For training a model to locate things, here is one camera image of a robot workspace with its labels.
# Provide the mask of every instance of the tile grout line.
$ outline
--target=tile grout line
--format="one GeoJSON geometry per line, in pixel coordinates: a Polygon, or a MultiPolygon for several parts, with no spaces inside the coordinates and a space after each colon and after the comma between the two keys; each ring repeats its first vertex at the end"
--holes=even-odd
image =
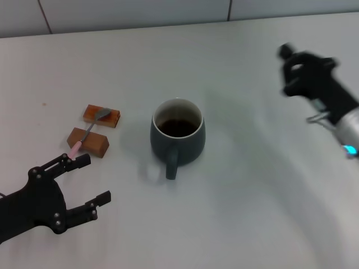
{"type": "Polygon", "coordinates": [[[39,7],[40,7],[40,10],[41,10],[41,13],[43,14],[43,17],[44,17],[44,20],[46,22],[46,26],[47,26],[47,29],[49,30],[50,34],[52,34],[52,30],[50,28],[50,24],[46,18],[46,15],[45,15],[45,12],[44,12],[44,9],[43,9],[43,6],[41,5],[41,2],[40,0],[38,0],[38,4],[39,4],[39,7]]]}
{"type": "Polygon", "coordinates": [[[232,0],[229,0],[227,21],[230,21],[230,20],[231,20],[231,12],[232,12],[232,0]]]}

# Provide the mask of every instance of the white wall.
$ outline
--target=white wall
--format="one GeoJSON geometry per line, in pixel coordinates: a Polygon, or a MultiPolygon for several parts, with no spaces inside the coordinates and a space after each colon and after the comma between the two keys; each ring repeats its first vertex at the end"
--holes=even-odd
{"type": "Polygon", "coordinates": [[[359,11],[359,0],[233,0],[231,20],[359,11]]]}
{"type": "Polygon", "coordinates": [[[0,0],[0,38],[49,34],[37,0],[0,0]]]}
{"type": "Polygon", "coordinates": [[[41,0],[54,33],[226,21],[229,0],[41,0]]]}

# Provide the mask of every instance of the mug handle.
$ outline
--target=mug handle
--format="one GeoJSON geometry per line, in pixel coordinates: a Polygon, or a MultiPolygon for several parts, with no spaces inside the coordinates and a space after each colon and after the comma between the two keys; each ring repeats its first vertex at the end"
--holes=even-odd
{"type": "Polygon", "coordinates": [[[166,178],[175,179],[178,167],[178,148],[171,146],[166,154],[166,178]]]}

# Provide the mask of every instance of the blue light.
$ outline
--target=blue light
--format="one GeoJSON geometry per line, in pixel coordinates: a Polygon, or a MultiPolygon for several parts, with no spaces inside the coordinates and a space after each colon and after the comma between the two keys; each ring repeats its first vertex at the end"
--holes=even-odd
{"type": "Polygon", "coordinates": [[[347,153],[349,153],[351,155],[357,155],[357,153],[358,153],[358,151],[353,146],[344,145],[343,147],[347,150],[347,153]]]}

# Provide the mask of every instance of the pink spoon handle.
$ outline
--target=pink spoon handle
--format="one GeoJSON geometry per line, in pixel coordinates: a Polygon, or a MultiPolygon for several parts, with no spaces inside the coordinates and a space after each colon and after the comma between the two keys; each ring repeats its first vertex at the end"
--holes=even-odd
{"type": "Polygon", "coordinates": [[[74,146],[72,147],[70,153],[67,155],[70,159],[72,159],[73,157],[75,157],[76,153],[79,151],[80,147],[81,147],[82,143],[81,141],[77,141],[76,144],[74,144],[74,146]]]}

